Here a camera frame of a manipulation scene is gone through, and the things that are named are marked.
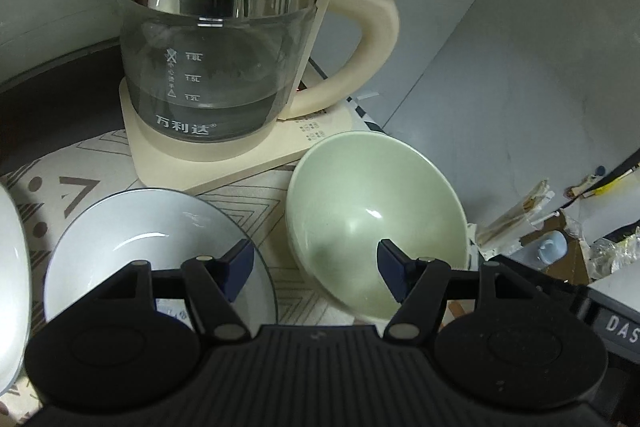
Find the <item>cream kettle base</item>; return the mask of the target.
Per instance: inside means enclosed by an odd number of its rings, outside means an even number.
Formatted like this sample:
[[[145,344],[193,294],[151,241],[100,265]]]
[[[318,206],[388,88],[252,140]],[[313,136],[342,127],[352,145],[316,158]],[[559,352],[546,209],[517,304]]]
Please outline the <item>cream kettle base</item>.
[[[132,107],[125,81],[119,85],[134,169],[146,186],[200,194],[299,160],[330,136],[369,131],[368,115],[354,101],[273,126],[238,143],[196,144],[168,138],[145,124]]]

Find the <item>white plate at left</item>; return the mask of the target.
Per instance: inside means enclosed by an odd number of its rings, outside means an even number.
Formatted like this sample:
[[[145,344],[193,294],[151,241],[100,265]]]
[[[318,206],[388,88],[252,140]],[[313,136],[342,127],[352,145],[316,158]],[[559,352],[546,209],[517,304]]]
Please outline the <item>white plate at left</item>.
[[[32,278],[20,214],[8,190],[0,200],[0,389],[5,393],[21,372],[30,332]]]

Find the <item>white bakery plate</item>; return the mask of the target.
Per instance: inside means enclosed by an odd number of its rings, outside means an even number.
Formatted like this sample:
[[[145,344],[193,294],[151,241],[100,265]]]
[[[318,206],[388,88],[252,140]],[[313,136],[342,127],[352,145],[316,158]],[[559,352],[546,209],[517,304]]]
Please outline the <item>white bakery plate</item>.
[[[137,188],[99,200],[62,233],[44,277],[43,306],[53,320],[131,261],[178,269],[198,256],[219,258],[248,235],[197,197]]]

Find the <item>light green bowl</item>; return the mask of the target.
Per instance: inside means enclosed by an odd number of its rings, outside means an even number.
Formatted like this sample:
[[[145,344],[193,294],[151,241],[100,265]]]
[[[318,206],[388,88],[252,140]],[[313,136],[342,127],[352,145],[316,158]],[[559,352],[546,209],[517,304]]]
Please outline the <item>light green bowl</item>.
[[[410,145],[351,131],[311,147],[294,169],[285,222],[309,284],[338,309],[386,322],[398,309],[376,262],[389,239],[408,257],[469,264],[468,222],[449,181]]]

